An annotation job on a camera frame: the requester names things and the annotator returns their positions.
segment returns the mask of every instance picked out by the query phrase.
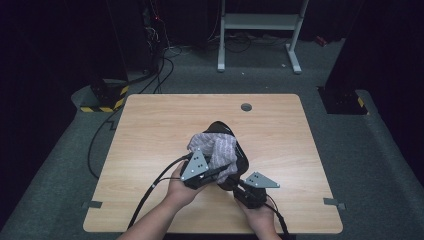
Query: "white cloth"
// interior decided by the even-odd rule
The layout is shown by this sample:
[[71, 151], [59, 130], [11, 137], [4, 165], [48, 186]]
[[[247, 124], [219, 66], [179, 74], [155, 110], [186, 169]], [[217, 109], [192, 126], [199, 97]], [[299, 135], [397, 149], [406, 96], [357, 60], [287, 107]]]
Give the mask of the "white cloth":
[[227, 176], [237, 173], [236, 143], [236, 138], [229, 134], [198, 133], [191, 138], [187, 149], [192, 152], [200, 149], [204, 155], [211, 156], [208, 164], [210, 169], [230, 164], [226, 170], [218, 175], [216, 182], [221, 184], [227, 179]]

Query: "white metal stand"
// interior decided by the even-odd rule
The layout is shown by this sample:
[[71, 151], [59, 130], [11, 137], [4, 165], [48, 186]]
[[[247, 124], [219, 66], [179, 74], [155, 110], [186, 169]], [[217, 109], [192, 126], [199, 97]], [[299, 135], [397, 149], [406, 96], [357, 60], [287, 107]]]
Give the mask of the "white metal stand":
[[303, 0], [299, 14], [226, 14], [225, 0], [222, 0], [221, 33], [218, 51], [218, 72], [225, 71], [225, 30], [226, 29], [261, 29], [292, 30], [291, 43], [286, 44], [287, 53], [296, 74], [302, 73], [294, 48], [299, 37], [309, 0]]

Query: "gray carpet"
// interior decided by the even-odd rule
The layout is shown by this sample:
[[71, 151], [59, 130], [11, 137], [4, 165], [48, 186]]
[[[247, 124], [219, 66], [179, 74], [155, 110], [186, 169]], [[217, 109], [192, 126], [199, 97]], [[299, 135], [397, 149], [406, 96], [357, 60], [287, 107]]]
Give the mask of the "gray carpet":
[[[163, 93], [295, 93], [300, 96], [330, 187], [346, 204], [340, 210], [344, 225], [337, 235], [298, 235], [308, 239], [424, 239], [424, 190], [403, 159], [366, 91], [358, 91], [368, 115], [328, 115], [317, 86], [323, 86], [343, 45], [320, 47], [298, 42], [296, 53], [303, 73], [293, 74], [284, 40], [252, 44], [241, 53], [227, 51], [226, 71], [216, 71], [217, 50], [182, 48], [179, 56], [167, 52], [175, 69], [162, 85]], [[245, 44], [228, 43], [238, 51]], [[162, 79], [170, 71], [166, 63]], [[133, 84], [138, 93], [148, 81]], [[151, 94], [155, 84], [144, 92]], [[76, 106], [88, 87], [76, 92]], [[1, 232], [0, 239], [115, 239], [119, 233], [87, 233], [82, 225], [96, 179], [87, 167], [90, 142], [109, 113], [77, 112], [41, 167]], [[115, 124], [120, 113], [113, 117]], [[91, 163], [100, 173], [114, 131], [106, 124], [96, 137]], [[182, 239], [207, 239], [184, 236]], [[214, 239], [229, 239], [214, 236]]]

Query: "wooden table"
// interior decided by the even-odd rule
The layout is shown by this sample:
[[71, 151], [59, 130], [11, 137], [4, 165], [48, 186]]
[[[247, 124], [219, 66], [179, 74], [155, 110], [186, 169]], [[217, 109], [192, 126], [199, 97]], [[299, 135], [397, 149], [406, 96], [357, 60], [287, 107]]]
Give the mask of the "wooden table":
[[[241, 105], [249, 103], [251, 111]], [[294, 94], [131, 95], [84, 222], [88, 232], [124, 232], [140, 199], [172, 161], [188, 153], [191, 137], [214, 121], [226, 123], [249, 159], [247, 178], [258, 171], [281, 185], [267, 189], [290, 233], [339, 233], [342, 223], [302, 104]], [[165, 174], [170, 176], [173, 169]], [[139, 217], [166, 194], [162, 181]], [[275, 218], [279, 232], [281, 227]], [[212, 185], [174, 219], [172, 233], [251, 233], [232, 192]]]

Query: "black cable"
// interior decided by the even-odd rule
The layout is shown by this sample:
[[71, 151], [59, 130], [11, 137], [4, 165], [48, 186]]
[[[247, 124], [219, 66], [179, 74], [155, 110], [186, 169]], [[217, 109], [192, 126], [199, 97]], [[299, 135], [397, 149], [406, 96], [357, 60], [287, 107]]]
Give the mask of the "black cable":
[[102, 127], [106, 124], [106, 123], [110, 123], [110, 128], [109, 130], [116, 130], [116, 126], [114, 127], [115, 121], [110, 121], [110, 119], [115, 116], [115, 114], [117, 112], [119, 112], [122, 109], [122, 107], [120, 109], [118, 109], [117, 111], [113, 112], [103, 123], [102, 125], [100, 125], [100, 127], [97, 129], [96, 133], [94, 134], [93, 138], [91, 139], [90, 142], [90, 146], [88, 147], [88, 153], [87, 153], [87, 165], [88, 165], [88, 170], [90, 171], [91, 175], [93, 175], [93, 177], [95, 177], [96, 179], [99, 179], [99, 176], [97, 174], [94, 173], [92, 167], [91, 167], [91, 149], [93, 148], [93, 144], [94, 144], [94, 140], [97, 137], [97, 134], [99, 134], [100, 129], [102, 129]]
[[144, 194], [143, 198], [140, 200], [140, 203], [138, 204], [130, 223], [128, 224], [128, 229], [134, 225], [135, 220], [137, 219], [138, 213], [141, 210], [141, 207], [143, 207], [144, 203], [146, 202], [147, 198], [150, 196], [150, 193], [152, 193], [153, 189], [155, 189], [156, 185], [158, 185], [158, 183], [161, 181], [162, 176], [170, 169], [172, 168], [172, 166], [174, 166], [175, 164], [181, 162], [182, 160], [185, 159], [190, 159], [190, 156], [192, 155], [192, 153], [187, 154], [185, 156], [182, 156], [180, 158], [178, 158], [177, 160], [173, 161], [171, 164], [168, 165], [168, 167], [165, 168], [165, 170], [163, 170], [163, 172], [161, 174], [159, 174], [159, 176], [155, 179], [155, 181], [153, 182], [152, 185], [150, 185], [149, 189], [147, 189], [146, 193]]
[[211, 32], [211, 34], [208, 37], [208, 41], [213, 39], [213, 35], [215, 34], [216, 30], [217, 30], [217, 26], [218, 26], [218, 20], [220, 19], [220, 13], [221, 13], [221, 1], [217, 1], [218, 2], [218, 6], [217, 6], [217, 10], [216, 10], [216, 19], [215, 19], [215, 25], [213, 27], [213, 30]]
[[162, 80], [162, 81], [160, 81], [159, 83], [158, 83], [158, 85], [156, 86], [156, 88], [155, 88], [155, 90], [153, 91], [153, 93], [156, 93], [156, 91], [157, 91], [157, 89], [158, 88], [160, 88], [160, 86], [168, 79], [168, 77], [171, 75], [171, 73], [174, 71], [174, 63], [170, 60], [170, 59], [168, 59], [168, 58], [163, 58], [163, 60], [164, 60], [164, 64], [163, 65], [165, 65], [165, 60], [167, 60], [169, 63], [171, 63], [171, 70], [169, 71], [169, 73], [168, 73], [168, 75], [166, 75], [166, 77]]
[[281, 228], [283, 229], [283, 237], [284, 237], [284, 239], [285, 240], [290, 240], [291, 239], [290, 233], [289, 233], [289, 230], [287, 229], [287, 225], [286, 225], [286, 222], [284, 221], [283, 215], [281, 215], [281, 213], [278, 210], [274, 209], [272, 206], [270, 206], [270, 205], [268, 205], [266, 203], [264, 205], [266, 207], [268, 207], [269, 209], [271, 209], [277, 215], [278, 221], [280, 222]]
[[146, 86], [144, 86], [144, 88], [140, 92], [138, 92], [138, 94], [142, 94], [159, 77], [159, 74], [160, 72], [162, 72], [162, 69], [163, 69], [163, 65], [157, 71], [156, 76]]
[[287, 43], [287, 41], [289, 40], [289, 38], [286, 38], [285, 40], [280, 41], [280, 42], [279, 42], [279, 40], [282, 40], [282, 39], [281, 38], [275, 38], [272, 42], [269, 42], [269, 43], [260, 43], [260, 42], [252, 41], [252, 44], [255, 45], [255, 46], [265, 46], [265, 47], [268, 47], [268, 46], [277, 46], [277, 45], [281, 45], [281, 44]]
[[180, 56], [180, 55], [183, 53], [183, 49], [182, 49], [181, 47], [179, 47], [179, 46], [174, 46], [173, 48], [178, 48], [178, 50], [180, 50], [180, 52], [174, 52], [174, 51], [171, 51], [171, 47], [168, 47], [168, 48], [166, 49], [166, 51], [170, 51], [170, 52], [172, 52], [174, 55], [172, 55], [172, 56], [166, 56], [166, 58], [174, 58], [174, 57]]
[[235, 50], [231, 50], [230, 48], [228, 48], [227, 47], [227, 44], [225, 44], [225, 49], [226, 50], [228, 50], [229, 52], [232, 52], [232, 53], [242, 53], [242, 52], [245, 52], [245, 51], [247, 51], [249, 48], [250, 48], [250, 46], [252, 45], [252, 41], [250, 40], [250, 38], [248, 38], [247, 36], [244, 38], [244, 39], [246, 39], [247, 41], [247, 47], [246, 48], [244, 48], [244, 49], [242, 49], [242, 50], [240, 50], [240, 51], [235, 51]]
[[271, 196], [269, 196], [268, 194], [267, 194], [267, 196], [269, 197], [269, 199], [271, 199], [272, 204], [274, 204], [274, 206], [275, 206], [275, 210], [277, 210], [277, 212], [278, 212], [278, 206], [277, 206], [277, 204], [275, 203], [274, 199], [272, 199], [272, 197], [271, 197]]
[[128, 82], [128, 85], [133, 85], [133, 84], [136, 84], [136, 83], [143, 82], [143, 81], [145, 81], [145, 80], [147, 80], [147, 79], [151, 78], [154, 74], [155, 74], [155, 73], [154, 73], [154, 71], [149, 72], [149, 74], [148, 74], [148, 75], [146, 75], [146, 76], [142, 76], [142, 77], [139, 77], [139, 78], [136, 78], [136, 79], [134, 79], [134, 80], [129, 81], [129, 82]]
[[[162, 57], [162, 69], [163, 69], [163, 67], [165, 66], [165, 58], [164, 57]], [[153, 91], [153, 94], [155, 94], [156, 93], [156, 91], [157, 91], [157, 93], [162, 93], [162, 88], [160, 87], [160, 74], [162, 73], [162, 71], [158, 74], [158, 78], [157, 78], [157, 85], [156, 85], [156, 88], [155, 88], [155, 90]]]
[[159, 180], [159, 182], [162, 182], [163, 180], [181, 180], [180, 178], [173, 178], [173, 177], [168, 177], [168, 178], [161, 178]]

